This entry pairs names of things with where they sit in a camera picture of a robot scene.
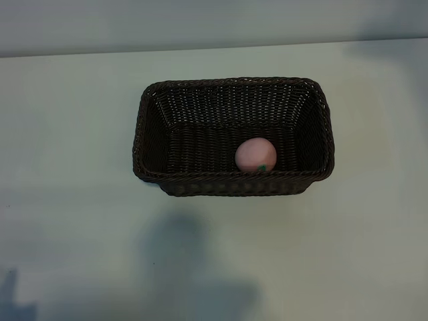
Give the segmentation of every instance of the wicker basket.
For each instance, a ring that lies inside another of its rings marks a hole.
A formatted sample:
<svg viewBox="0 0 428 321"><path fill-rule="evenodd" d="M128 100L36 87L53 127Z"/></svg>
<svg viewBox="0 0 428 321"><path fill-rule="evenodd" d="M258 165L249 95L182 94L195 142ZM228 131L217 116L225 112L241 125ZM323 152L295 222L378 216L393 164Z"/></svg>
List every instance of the wicker basket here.
<svg viewBox="0 0 428 321"><path fill-rule="evenodd" d="M235 151L264 137L276 148L270 172L240 172ZM142 95L134 173L169 195L289 195L334 167L330 110L303 78L159 82Z"/></svg>

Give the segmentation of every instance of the woven pattern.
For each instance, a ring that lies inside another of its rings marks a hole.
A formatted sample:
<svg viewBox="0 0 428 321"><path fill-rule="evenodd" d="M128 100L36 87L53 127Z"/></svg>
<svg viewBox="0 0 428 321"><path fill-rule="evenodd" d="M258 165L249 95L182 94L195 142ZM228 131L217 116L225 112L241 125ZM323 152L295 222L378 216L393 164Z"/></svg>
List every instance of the woven pattern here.
<svg viewBox="0 0 428 321"><path fill-rule="evenodd" d="M276 148L270 172L240 172L235 151L263 137ZM134 173L170 195L289 195L334 167L330 110L303 78L168 81L142 95Z"/></svg>

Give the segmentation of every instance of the wall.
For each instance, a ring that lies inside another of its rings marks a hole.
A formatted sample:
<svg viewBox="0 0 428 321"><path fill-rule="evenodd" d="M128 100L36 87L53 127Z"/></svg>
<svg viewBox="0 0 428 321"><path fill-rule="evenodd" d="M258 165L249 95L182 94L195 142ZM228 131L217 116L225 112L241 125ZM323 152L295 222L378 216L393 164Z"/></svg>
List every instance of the wall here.
<svg viewBox="0 0 428 321"><path fill-rule="evenodd" d="M0 56L427 37L410 2L3 0Z"/></svg>

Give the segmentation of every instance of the pink ball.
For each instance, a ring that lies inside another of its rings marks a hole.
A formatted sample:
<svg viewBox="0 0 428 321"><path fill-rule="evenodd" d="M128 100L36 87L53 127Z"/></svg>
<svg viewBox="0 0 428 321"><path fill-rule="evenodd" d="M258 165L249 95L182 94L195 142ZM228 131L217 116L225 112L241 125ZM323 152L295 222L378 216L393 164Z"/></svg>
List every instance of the pink ball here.
<svg viewBox="0 0 428 321"><path fill-rule="evenodd" d="M235 162L243 172L271 171L276 164L276 150L267 139L252 138L238 147Z"/></svg>

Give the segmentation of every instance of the light gray background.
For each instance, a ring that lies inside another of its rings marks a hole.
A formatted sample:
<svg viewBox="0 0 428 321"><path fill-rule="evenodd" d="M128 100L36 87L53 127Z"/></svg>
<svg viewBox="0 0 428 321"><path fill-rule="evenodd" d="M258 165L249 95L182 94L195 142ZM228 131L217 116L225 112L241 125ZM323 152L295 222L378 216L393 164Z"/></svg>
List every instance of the light gray background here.
<svg viewBox="0 0 428 321"><path fill-rule="evenodd" d="M1 59L0 320L427 321L427 56L412 39ZM331 177L174 198L134 176L149 84L271 75L323 88Z"/></svg>
<svg viewBox="0 0 428 321"><path fill-rule="evenodd" d="M0 56L428 36L424 0L1 0Z"/></svg>

